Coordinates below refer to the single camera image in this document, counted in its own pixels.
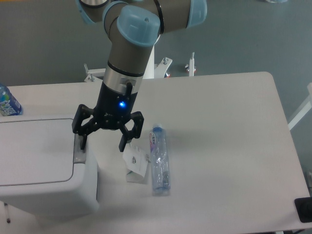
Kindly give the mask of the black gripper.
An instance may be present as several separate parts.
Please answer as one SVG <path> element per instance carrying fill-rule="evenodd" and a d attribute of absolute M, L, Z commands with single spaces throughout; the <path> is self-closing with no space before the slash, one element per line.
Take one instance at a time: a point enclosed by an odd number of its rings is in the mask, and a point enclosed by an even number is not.
<path fill-rule="evenodd" d="M 110 89 L 105 83 L 102 83 L 97 104 L 94 109 L 80 104 L 75 113 L 72 130 L 74 134 L 80 136 L 80 149 L 86 147 L 87 137 L 98 129 L 117 130 L 120 129 L 122 137 L 119 143 L 119 151 L 124 152 L 127 143 L 133 138 L 140 138 L 144 117 L 142 112 L 132 113 L 132 108 L 137 97 L 137 93 L 132 93 L 133 85 L 126 82 L 124 93 Z M 134 125 L 128 130 L 126 123 L 130 120 Z"/>

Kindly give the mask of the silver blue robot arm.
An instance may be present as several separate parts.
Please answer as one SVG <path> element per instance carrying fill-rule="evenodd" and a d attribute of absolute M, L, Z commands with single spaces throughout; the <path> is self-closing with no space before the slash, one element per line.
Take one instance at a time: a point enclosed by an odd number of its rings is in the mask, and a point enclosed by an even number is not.
<path fill-rule="evenodd" d="M 78 106 L 72 130 L 80 148 L 89 134 L 120 130 L 119 150 L 141 135 L 144 117 L 133 106 L 152 49 L 160 35 L 203 23 L 205 0 L 78 0 L 77 8 L 86 23 L 101 22 L 112 47 L 97 103 Z"/>

